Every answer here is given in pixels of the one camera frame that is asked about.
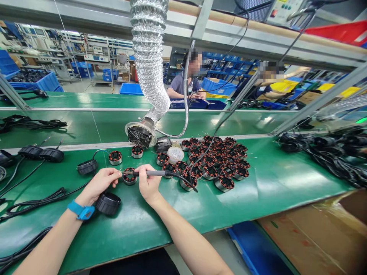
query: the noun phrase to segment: red storage bin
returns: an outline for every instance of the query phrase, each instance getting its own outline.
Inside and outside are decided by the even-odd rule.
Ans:
[[[367,42],[367,20],[308,28],[305,33],[325,37],[342,43],[362,46]]]

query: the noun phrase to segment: factory floor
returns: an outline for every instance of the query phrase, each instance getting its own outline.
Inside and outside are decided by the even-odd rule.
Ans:
[[[74,83],[63,82],[63,89],[65,92],[87,92],[87,93],[100,93],[100,94],[119,94],[121,84],[116,84],[114,89],[108,84],[97,83],[94,86],[90,85],[89,78],[83,78],[82,81],[76,81]],[[204,235],[204,237],[213,245],[216,251],[221,255],[224,261],[234,274],[247,275],[251,274],[246,266],[241,254],[237,250],[235,244],[232,242],[230,236],[225,230],[210,232]],[[174,244],[167,246],[167,253],[175,263],[177,269],[181,275],[192,274],[186,266],[183,258],[179,254]],[[88,275],[89,271],[78,273],[78,275]]]

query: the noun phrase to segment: wrist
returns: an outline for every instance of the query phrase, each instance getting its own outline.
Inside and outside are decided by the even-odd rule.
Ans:
[[[80,206],[92,206],[94,201],[81,193],[78,197],[75,198],[75,202]]]

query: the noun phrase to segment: fan grille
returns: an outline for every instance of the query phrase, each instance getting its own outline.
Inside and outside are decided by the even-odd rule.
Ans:
[[[143,127],[130,127],[127,129],[129,141],[143,148],[149,148],[152,136]]]

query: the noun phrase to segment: black power cord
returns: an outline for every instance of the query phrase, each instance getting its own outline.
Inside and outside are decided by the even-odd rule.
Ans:
[[[4,274],[13,264],[26,257],[36,247],[36,245],[46,236],[46,234],[52,229],[47,227],[42,230],[37,236],[35,236],[25,247],[18,250],[17,252],[0,258],[0,275]]]

